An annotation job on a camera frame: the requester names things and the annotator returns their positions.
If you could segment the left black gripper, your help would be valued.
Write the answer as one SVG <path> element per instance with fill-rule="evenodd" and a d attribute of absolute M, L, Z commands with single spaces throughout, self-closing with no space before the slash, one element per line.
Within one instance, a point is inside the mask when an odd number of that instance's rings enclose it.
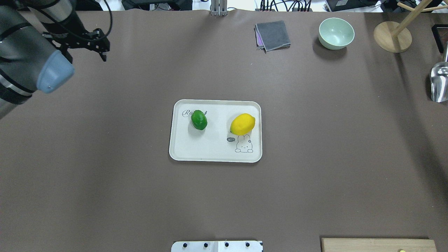
<path fill-rule="evenodd" d="M 110 41 L 102 30 L 85 31 L 81 35 L 44 32 L 44 38 L 63 53 L 70 48 L 86 48 L 95 51 L 99 53 L 103 62 L 107 61 L 107 53 L 110 51 Z"/>

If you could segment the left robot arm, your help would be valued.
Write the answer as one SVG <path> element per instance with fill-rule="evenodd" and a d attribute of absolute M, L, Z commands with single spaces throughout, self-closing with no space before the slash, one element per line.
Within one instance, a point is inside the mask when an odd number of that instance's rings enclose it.
<path fill-rule="evenodd" d="M 86 48 L 107 59 L 111 29 L 86 30 L 75 0 L 2 0 L 0 12 L 2 118 L 35 91 L 52 93 L 73 76 L 69 49 Z"/>

